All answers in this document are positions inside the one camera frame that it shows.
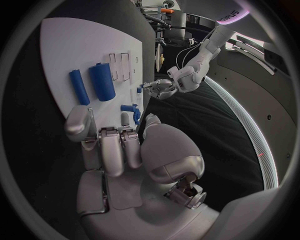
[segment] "blue cylinder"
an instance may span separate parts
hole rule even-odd
[[[73,70],[69,72],[71,82],[73,84],[75,93],[81,105],[89,105],[90,99],[87,94],[83,79],[79,70]]]
[[[136,111],[136,106],[130,106],[130,105],[121,105],[121,111],[126,111],[126,112],[135,112]]]
[[[89,68],[89,75],[98,99],[109,101],[116,96],[110,64],[97,63]]]

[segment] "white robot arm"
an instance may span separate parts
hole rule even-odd
[[[192,58],[185,67],[170,68],[167,73],[174,81],[159,79],[145,83],[143,88],[150,94],[155,93],[158,99],[166,99],[177,91],[187,93],[196,90],[210,68],[210,61],[214,59],[223,46],[235,32],[219,25],[215,28],[210,38],[201,43],[199,53]]]

